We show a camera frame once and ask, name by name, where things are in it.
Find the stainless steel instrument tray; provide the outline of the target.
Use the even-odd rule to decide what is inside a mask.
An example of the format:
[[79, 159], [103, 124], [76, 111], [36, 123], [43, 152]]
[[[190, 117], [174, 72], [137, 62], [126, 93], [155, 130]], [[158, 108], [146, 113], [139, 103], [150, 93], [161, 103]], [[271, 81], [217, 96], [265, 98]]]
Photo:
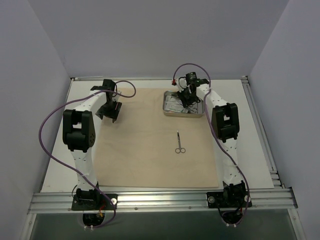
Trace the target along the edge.
[[178, 95], [175, 91], [167, 90], [163, 94], [163, 103], [162, 103], [162, 110], [163, 113], [166, 116], [172, 116], [172, 117], [186, 117], [186, 118], [201, 118], [205, 114], [205, 108], [203, 105], [203, 102], [201, 101], [198, 103], [198, 114], [190, 114], [188, 113], [187, 107], [184, 107], [183, 112], [174, 112], [174, 111], [167, 111], [165, 110], [165, 103], [166, 103], [166, 97], [167, 96], [174, 96], [178, 98]]

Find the beige surgical wrap cloth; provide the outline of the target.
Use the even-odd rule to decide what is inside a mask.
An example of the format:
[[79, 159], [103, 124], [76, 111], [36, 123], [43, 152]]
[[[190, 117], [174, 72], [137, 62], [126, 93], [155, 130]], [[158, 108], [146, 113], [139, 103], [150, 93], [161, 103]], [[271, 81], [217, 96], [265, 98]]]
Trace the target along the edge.
[[[117, 120], [105, 118], [95, 142], [94, 171], [101, 186], [218, 188], [214, 140], [205, 116], [167, 116], [161, 88], [125, 97]], [[185, 153], [177, 154], [177, 131]]]

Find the steel surgical scissors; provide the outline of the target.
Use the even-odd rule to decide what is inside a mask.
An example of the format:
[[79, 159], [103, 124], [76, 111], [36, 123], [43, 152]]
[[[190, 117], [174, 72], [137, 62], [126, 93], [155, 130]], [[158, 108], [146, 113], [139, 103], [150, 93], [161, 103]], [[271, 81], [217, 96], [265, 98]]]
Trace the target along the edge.
[[175, 149], [175, 152], [177, 154], [184, 154], [186, 152], [186, 149], [181, 145], [181, 138], [180, 138], [179, 131], [177, 131], [177, 144], [178, 144], [178, 147]]

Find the steel forceps clamp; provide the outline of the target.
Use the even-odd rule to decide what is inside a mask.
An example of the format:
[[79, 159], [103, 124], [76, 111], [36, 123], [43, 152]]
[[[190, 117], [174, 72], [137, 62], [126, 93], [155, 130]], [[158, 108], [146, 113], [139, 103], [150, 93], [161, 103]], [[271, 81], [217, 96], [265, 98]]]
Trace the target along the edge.
[[193, 104], [189, 105], [186, 109], [189, 114], [198, 114], [198, 103], [194, 102]]

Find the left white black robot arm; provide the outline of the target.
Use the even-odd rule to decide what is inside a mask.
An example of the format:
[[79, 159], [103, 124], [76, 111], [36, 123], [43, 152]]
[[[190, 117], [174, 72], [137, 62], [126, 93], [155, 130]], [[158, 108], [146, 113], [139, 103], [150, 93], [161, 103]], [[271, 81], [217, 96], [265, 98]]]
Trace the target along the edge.
[[75, 168], [81, 173], [77, 175], [78, 184], [75, 200], [82, 201], [90, 210], [100, 206], [101, 194], [93, 167], [92, 148], [98, 131], [95, 129], [94, 117], [104, 117], [115, 122], [122, 106], [118, 102], [118, 89], [111, 79], [104, 79], [101, 86], [93, 86], [92, 97], [84, 100], [73, 109], [63, 112], [62, 140], [75, 162]]

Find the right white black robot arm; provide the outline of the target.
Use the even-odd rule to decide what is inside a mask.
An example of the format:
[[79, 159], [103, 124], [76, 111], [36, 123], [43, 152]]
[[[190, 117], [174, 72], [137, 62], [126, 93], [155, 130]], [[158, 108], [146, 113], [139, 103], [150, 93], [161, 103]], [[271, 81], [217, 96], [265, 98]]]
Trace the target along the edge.
[[223, 179], [225, 187], [239, 186], [247, 190], [248, 182], [238, 164], [237, 138], [240, 131], [238, 106], [224, 100], [211, 87], [207, 79], [200, 79], [195, 72], [172, 80], [182, 105], [190, 107], [202, 103], [211, 133], [222, 151]]

